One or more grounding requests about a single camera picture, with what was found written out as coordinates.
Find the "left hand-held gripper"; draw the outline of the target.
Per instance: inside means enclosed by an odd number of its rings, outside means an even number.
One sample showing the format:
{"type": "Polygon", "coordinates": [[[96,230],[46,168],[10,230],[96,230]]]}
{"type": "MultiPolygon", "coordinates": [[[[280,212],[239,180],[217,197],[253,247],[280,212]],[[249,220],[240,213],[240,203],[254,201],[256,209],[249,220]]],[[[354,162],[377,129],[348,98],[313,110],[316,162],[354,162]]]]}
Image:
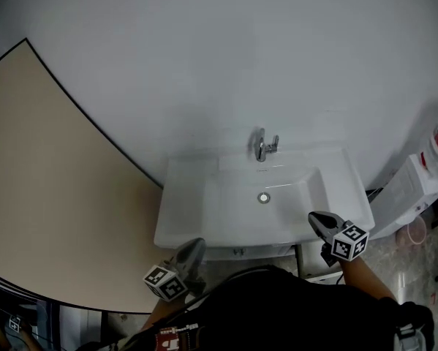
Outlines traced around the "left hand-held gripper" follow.
{"type": "Polygon", "coordinates": [[[205,280],[199,272],[205,252],[205,240],[194,238],[177,248],[174,263],[164,261],[152,266],[143,282],[163,301],[173,301],[182,295],[197,297],[205,289],[205,280]]]}

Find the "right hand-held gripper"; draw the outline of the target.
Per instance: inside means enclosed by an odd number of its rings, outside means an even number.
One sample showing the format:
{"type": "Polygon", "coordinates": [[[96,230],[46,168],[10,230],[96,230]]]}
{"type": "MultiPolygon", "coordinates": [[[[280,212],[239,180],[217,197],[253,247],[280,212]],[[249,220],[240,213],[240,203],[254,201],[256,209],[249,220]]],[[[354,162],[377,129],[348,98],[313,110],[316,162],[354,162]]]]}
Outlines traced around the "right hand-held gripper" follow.
{"type": "Polygon", "coordinates": [[[345,224],[337,214],[312,211],[308,222],[316,235],[324,240],[321,257],[331,267],[337,261],[351,262],[366,250],[369,232],[355,224],[345,224]],[[340,229],[332,235],[332,229],[340,229]]]}

